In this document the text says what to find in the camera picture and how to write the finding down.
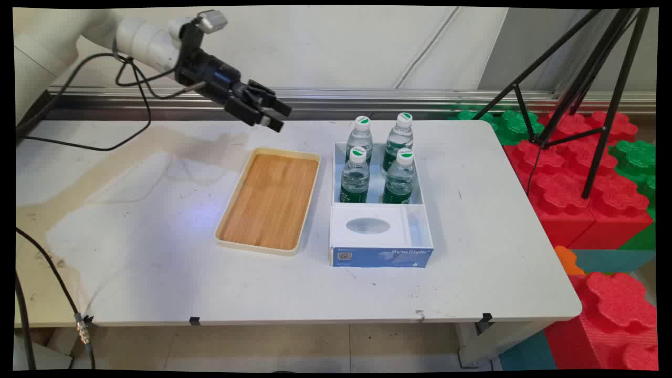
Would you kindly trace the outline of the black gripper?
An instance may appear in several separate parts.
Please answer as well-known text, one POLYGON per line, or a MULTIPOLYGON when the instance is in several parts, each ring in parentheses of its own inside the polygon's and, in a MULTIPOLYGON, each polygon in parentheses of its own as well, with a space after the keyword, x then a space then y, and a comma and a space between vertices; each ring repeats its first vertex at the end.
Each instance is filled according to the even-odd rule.
POLYGON ((196 24, 184 24, 178 36, 181 45, 176 64, 177 83, 192 87, 245 124, 281 132, 284 122, 268 114, 266 108, 284 117, 291 114, 292 108, 279 100, 275 91, 252 79, 242 81, 237 69, 205 53, 200 47, 204 32, 196 24))

